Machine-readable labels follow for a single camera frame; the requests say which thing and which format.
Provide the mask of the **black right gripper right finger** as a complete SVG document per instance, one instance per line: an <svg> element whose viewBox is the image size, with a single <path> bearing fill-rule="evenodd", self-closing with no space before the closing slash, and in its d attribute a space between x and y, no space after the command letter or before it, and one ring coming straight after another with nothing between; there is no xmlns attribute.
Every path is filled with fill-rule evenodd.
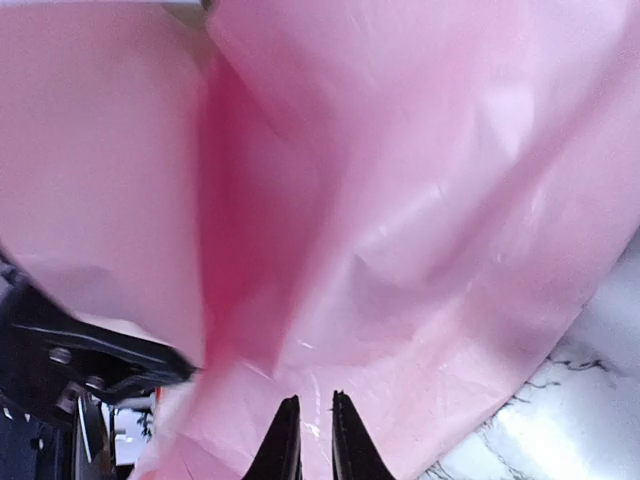
<svg viewBox="0 0 640 480"><path fill-rule="evenodd" d="M337 480L395 480L343 391L332 399L332 469Z"/></svg>

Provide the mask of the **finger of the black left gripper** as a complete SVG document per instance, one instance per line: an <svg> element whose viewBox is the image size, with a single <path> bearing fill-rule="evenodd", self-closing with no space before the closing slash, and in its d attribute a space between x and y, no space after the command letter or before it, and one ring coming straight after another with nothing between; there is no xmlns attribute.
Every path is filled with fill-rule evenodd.
<svg viewBox="0 0 640 480"><path fill-rule="evenodd" d="M174 348L84 323L30 284L1 295L1 403L51 425L70 425L89 393L116 404L188 381Z"/></svg>

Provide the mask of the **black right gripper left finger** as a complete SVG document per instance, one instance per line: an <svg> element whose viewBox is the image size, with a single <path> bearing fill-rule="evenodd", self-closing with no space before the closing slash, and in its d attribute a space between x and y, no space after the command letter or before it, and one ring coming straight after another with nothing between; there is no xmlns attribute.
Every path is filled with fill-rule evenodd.
<svg viewBox="0 0 640 480"><path fill-rule="evenodd" d="M301 480L300 403L285 398L243 480Z"/></svg>

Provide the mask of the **pink wrapping paper sheet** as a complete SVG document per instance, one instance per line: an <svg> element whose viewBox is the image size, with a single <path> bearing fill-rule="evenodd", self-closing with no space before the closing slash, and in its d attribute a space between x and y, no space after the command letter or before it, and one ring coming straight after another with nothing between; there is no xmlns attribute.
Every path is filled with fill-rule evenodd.
<svg viewBox="0 0 640 480"><path fill-rule="evenodd" d="M238 479L347 393L414 479L536 370L639 225L635 1L1 9L1 243L197 367L137 479Z"/></svg>

